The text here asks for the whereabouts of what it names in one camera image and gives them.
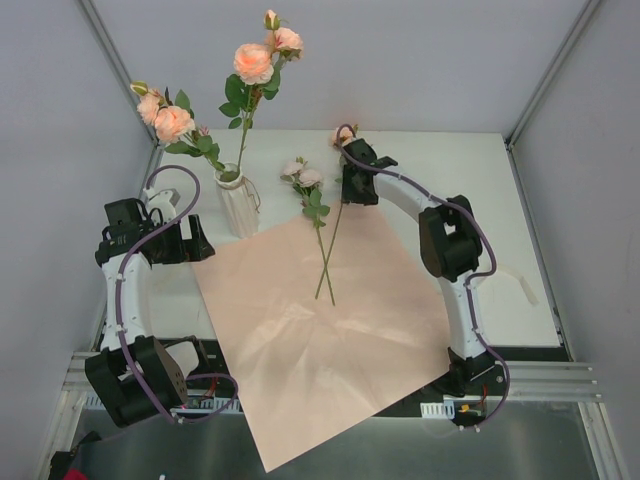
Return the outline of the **pale pink rose stem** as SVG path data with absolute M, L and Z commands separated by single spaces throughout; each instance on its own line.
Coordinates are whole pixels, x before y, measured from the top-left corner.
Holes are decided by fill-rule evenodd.
M 302 215 L 311 222 L 316 234 L 322 258 L 322 273 L 316 287 L 315 298 L 319 298 L 323 285 L 326 285 L 331 303 L 335 306 L 335 294 L 329 273 L 329 254 L 321 233 L 326 226 L 325 219 L 331 212 L 331 207 L 323 202 L 324 177 L 318 170 L 309 167 L 308 162 L 299 156 L 284 167 L 280 179 L 288 183 L 299 196 Z

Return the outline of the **orange rose stem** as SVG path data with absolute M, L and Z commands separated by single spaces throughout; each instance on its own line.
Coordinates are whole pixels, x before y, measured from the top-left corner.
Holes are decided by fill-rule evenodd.
M 278 13 L 268 9 L 263 16 L 264 41 L 242 44 L 234 53 L 233 73 L 225 80 L 225 102 L 219 111 L 230 119 L 229 129 L 241 130 L 238 168 L 241 168 L 247 136 L 260 103 L 275 98 L 283 69 L 304 56 L 301 35 L 287 24 Z
M 225 166 L 220 160 L 220 147 L 206 126 L 198 126 L 187 94 L 179 90 L 174 98 L 169 89 L 161 91 L 146 82 L 131 82 L 130 90 L 138 97 L 136 110 L 155 133 L 159 145 L 169 154 L 204 158 L 218 173 L 221 182 L 240 177 L 237 167 Z
M 337 127 L 334 130 L 334 132 L 331 134 L 330 146 L 334 150 L 338 150 L 341 146 L 344 146 L 345 144 L 350 143 L 357 136 L 358 131 L 359 131 L 358 124 L 353 124 L 351 127 L 345 127 L 345 128 Z M 333 249 L 334 249 L 334 245 L 335 245 L 335 241 L 338 233 L 342 209 L 343 209 L 343 206 L 340 205 L 338 210 L 338 217 L 333 228 L 333 233 L 332 233 L 331 241 L 329 244 L 329 248 L 328 248 L 328 251 L 324 254 L 323 271 L 321 273 L 321 276 L 317 285 L 315 298 L 319 297 L 319 294 L 323 285 L 329 284 L 329 280 L 330 280 L 329 262 L 331 260 L 331 256 L 333 253 Z

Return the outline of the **pink wrapping paper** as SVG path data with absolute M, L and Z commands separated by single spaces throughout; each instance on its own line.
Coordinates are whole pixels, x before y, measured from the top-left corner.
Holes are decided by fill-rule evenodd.
M 323 285 L 311 223 L 220 246 L 194 272 L 264 468 L 273 471 L 444 374 L 441 295 L 382 212 L 343 209 Z

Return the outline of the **cream printed ribbon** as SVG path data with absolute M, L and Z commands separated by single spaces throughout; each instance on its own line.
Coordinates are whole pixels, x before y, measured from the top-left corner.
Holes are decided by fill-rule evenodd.
M 540 303 L 526 276 L 516 268 L 499 265 L 490 283 L 495 295 L 510 306 L 535 307 Z

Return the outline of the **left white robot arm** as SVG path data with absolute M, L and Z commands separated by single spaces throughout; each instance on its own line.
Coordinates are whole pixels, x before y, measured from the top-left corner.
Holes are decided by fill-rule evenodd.
M 204 387 L 211 365 L 202 342 L 190 335 L 162 343 L 152 332 L 149 282 L 155 265 L 212 257 L 214 247 L 198 215 L 188 215 L 190 237 L 167 209 L 134 198 L 106 204 L 107 226 L 95 253 L 107 286 L 107 312 L 97 355 L 85 374 L 120 428 L 170 414 Z

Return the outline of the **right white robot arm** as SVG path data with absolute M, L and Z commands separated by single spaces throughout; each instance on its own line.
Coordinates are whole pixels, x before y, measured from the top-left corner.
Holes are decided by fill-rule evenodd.
M 483 245 L 468 199 L 434 196 L 362 139 L 340 151 L 344 203 L 370 206 L 384 199 L 417 223 L 420 257 L 440 285 L 450 331 L 449 371 L 435 381 L 435 388 L 454 397 L 473 394 L 484 385 L 485 371 L 494 361 L 481 339 L 479 302 L 471 284 Z

